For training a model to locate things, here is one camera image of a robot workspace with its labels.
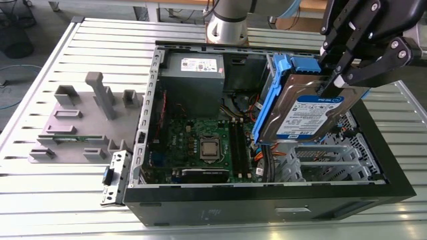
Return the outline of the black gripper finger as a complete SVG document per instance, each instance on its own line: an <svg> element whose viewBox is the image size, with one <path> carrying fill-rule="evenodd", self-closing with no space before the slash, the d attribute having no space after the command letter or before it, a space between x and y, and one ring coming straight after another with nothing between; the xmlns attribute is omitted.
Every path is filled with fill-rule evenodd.
<svg viewBox="0 0 427 240"><path fill-rule="evenodd" d="M362 28L356 23L362 2L359 0L330 0L326 5L320 34L324 35L320 55L331 58L347 52L355 59L362 57L359 45Z"/></svg>
<svg viewBox="0 0 427 240"><path fill-rule="evenodd" d="M324 66L331 69L326 94L422 77L422 47L414 35L406 30L374 39L362 34L363 30L331 26L324 32Z"/></svg>

